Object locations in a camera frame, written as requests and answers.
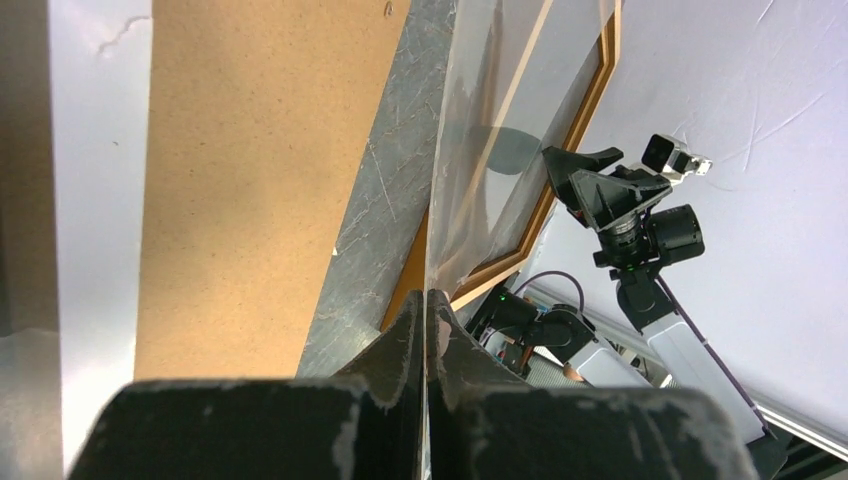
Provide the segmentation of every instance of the wire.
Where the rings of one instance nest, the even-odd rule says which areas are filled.
[[[704,337],[701,334],[701,331],[698,330],[698,327],[695,326],[695,322],[692,321],[692,318],[689,317],[689,314],[686,313],[686,310],[684,310],[683,306],[680,305],[680,302],[677,301],[677,297],[674,296],[674,293],[672,293],[671,288],[668,286],[667,283],[665,283],[665,280],[663,280],[662,276],[657,275],[657,283],[659,283],[660,288],[662,288],[665,294],[668,296],[668,299],[671,300],[671,304],[674,306],[674,310],[677,312],[678,315],[683,318],[683,321],[686,322],[689,328],[692,329],[692,332],[695,334],[696,337],[698,337],[698,340],[701,341],[701,345],[703,345],[704,348],[707,350],[707,353],[709,353],[710,356],[713,357],[713,360],[716,362],[716,364],[718,364],[718,367],[721,369],[722,372],[724,372],[724,375],[727,376],[728,380],[730,380],[730,383],[733,384],[733,387],[736,389],[736,391],[739,392],[739,395],[742,396],[742,399],[745,400],[745,403],[747,403],[749,407],[754,409],[754,414],[763,424],[763,428],[768,428],[768,423],[766,423],[766,419],[763,417],[762,413],[760,412],[760,409],[757,408],[757,405],[754,403],[753,400],[751,400],[751,397],[748,396],[748,393],[745,391],[744,388],[742,388],[742,385],[739,384],[739,381],[736,380],[736,377],[734,377],[733,374],[730,373],[730,369],[727,368],[727,365],[724,364],[724,362],[721,360],[721,357],[719,357],[716,351],[713,350],[713,347],[710,346],[710,342],[707,341],[706,337]]]
[[[574,278],[572,275],[565,273],[565,272],[561,272],[559,270],[548,270],[546,272],[537,273],[536,275],[533,275],[532,277],[528,278],[527,281],[522,283],[521,286],[518,287],[515,290],[515,294],[520,296],[521,291],[524,290],[524,288],[527,287],[527,285],[530,285],[530,283],[532,283],[533,280],[536,280],[537,278],[547,277],[549,275],[557,275],[557,276],[565,277],[565,278],[571,280],[571,283],[573,283],[574,286],[577,287],[577,297],[578,297],[578,300],[580,302],[578,309],[580,310],[580,313],[583,313],[583,307],[586,304],[586,302],[585,302],[586,299],[583,295],[583,287],[580,286],[580,282],[578,282],[577,279]]]

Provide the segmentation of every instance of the wooden frame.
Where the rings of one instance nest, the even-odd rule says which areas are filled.
[[[601,34],[598,37],[598,54],[600,57],[598,68],[592,77],[586,94],[583,96],[583,101],[577,110],[577,114],[574,116],[571,127],[568,129],[568,134],[562,145],[562,148],[565,150],[576,150],[583,140],[583,136],[586,134],[589,122],[592,120],[592,116],[618,64],[621,50],[620,32],[621,3],[616,1],[613,13],[610,15],[607,24],[601,30]],[[536,207],[533,209],[530,220],[527,222],[524,235],[522,235],[521,240],[518,242],[518,247],[498,259],[475,268],[468,276],[466,282],[453,295],[451,307],[454,310],[464,307],[494,287],[497,283],[517,272],[527,262],[536,243],[536,238],[542,230],[542,225],[545,223],[545,219],[548,217],[548,213],[550,213],[555,199],[556,197],[550,186],[545,185],[539,196],[539,200],[536,202]],[[386,309],[386,315],[383,317],[383,322],[380,326],[381,331],[385,331],[391,325],[395,316],[397,316],[397,312],[404,298],[406,298],[407,292],[424,289],[428,218],[429,211],[426,211],[424,212],[421,225],[418,227],[418,232],[415,234],[415,239],[410,248],[406,264],[401,271],[398,283],[395,286],[395,291],[392,293],[392,299]]]

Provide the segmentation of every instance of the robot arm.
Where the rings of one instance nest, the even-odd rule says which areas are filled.
[[[595,387],[651,386],[606,339],[596,336],[594,327],[570,305],[557,305],[539,316],[523,342],[530,347],[546,347]]]
[[[597,233],[601,251],[595,253],[595,264],[612,267],[619,306],[672,377],[710,395],[746,443],[767,435],[756,406],[659,276],[660,269],[701,255],[704,243],[689,205],[652,210],[673,184],[692,173],[704,175],[711,162],[688,153],[682,142],[654,135],[640,165],[619,166],[604,175],[600,171],[622,156],[616,149],[605,152],[599,158],[547,148],[543,155],[557,198]]]

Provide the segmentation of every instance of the white backdrop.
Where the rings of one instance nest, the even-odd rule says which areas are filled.
[[[666,280],[740,380],[848,439],[848,7],[842,1],[632,1],[621,61],[581,151],[638,162],[653,133],[715,161],[690,203],[706,253]],[[593,232],[557,208],[522,277],[576,275],[616,321]],[[557,277],[544,288],[574,298]]]
[[[151,0],[50,0],[50,77],[66,471],[133,379]]]

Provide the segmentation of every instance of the clear plastic sheet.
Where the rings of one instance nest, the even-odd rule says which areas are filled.
[[[540,152],[613,0],[459,2],[427,233],[427,288],[453,295],[516,248],[545,181]]]

